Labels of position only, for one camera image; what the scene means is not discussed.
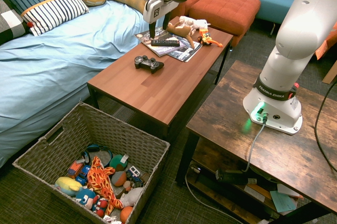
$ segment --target game controller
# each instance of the game controller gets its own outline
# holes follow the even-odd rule
[[[150,69],[151,73],[155,73],[157,70],[163,68],[163,62],[157,62],[155,58],[148,59],[147,56],[137,56],[135,57],[135,67],[137,69],[144,68]]]

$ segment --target blue armchair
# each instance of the blue armchair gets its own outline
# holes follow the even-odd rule
[[[288,10],[294,0],[260,0],[261,7],[256,18],[273,22],[273,28],[269,37],[272,36],[275,23],[282,24]]]

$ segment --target orange ball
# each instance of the orange ball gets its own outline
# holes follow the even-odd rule
[[[126,223],[128,216],[130,215],[133,207],[124,207],[121,211],[121,222]]]

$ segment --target checkered pillow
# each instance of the checkered pillow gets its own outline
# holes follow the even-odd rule
[[[0,0],[0,45],[26,33],[26,23],[9,0]]]

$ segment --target headphones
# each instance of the headphones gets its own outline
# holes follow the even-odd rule
[[[84,152],[82,152],[82,156],[85,159],[85,163],[87,165],[91,165],[91,159],[90,159],[90,152],[98,152],[98,151],[106,151],[109,153],[110,155],[110,160],[112,159],[112,153],[109,150],[108,147],[103,146],[103,145],[98,145],[98,144],[90,144],[88,147],[86,147],[86,150]],[[104,168],[108,167],[110,164],[110,160],[107,162],[107,164],[103,164]]]

